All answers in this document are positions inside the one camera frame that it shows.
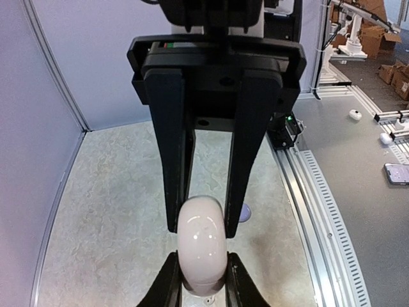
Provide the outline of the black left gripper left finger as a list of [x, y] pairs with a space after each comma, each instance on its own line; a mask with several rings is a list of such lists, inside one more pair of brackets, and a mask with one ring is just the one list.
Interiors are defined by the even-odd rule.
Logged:
[[177, 307], [182, 305], [182, 274], [178, 253], [167, 256], [151, 287], [137, 307]]

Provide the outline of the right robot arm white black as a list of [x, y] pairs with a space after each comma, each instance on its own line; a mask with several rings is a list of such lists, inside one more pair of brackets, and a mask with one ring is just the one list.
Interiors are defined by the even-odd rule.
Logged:
[[188, 198], [195, 132], [232, 134], [224, 227], [236, 234], [261, 142], [291, 148], [288, 117], [307, 60], [298, 39], [249, 37], [262, 1], [160, 1], [179, 35], [139, 36], [127, 58], [132, 85], [150, 109], [162, 162], [167, 227], [176, 232]]

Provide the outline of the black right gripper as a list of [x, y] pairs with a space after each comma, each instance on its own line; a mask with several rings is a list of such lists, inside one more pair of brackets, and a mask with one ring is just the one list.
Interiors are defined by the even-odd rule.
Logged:
[[270, 117], [290, 113], [300, 93], [303, 47], [248, 36], [139, 36], [127, 59], [132, 85], [152, 117], [170, 232], [177, 232], [189, 196], [193, 126], [231, 128], [235, 122], [226, 192], [226, 237], [232, 239]]

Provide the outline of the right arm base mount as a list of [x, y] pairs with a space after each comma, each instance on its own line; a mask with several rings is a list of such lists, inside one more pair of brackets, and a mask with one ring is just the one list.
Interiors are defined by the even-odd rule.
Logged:
[[287, 150], [294, 147], [304, 129], [303, 122], [297, 119], [294, 112], [274, 113], [268, 123], [266, 135], [275, 151]]

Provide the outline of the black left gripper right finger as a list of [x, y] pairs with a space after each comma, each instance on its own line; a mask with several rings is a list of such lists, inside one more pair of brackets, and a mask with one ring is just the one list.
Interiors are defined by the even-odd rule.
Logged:
[[228, 307], [270, 307], [236, 253], [228, 253], [225, 293]]

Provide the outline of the pink earbud charging case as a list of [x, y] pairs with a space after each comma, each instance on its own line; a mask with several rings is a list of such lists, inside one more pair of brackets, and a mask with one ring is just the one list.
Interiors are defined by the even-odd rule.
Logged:
[[211, 196], [195, 196], [181, 207], [177, 227], [178, 261], [183, 285], [192, 295], [215, 295], [228, 264], [224, 216]]

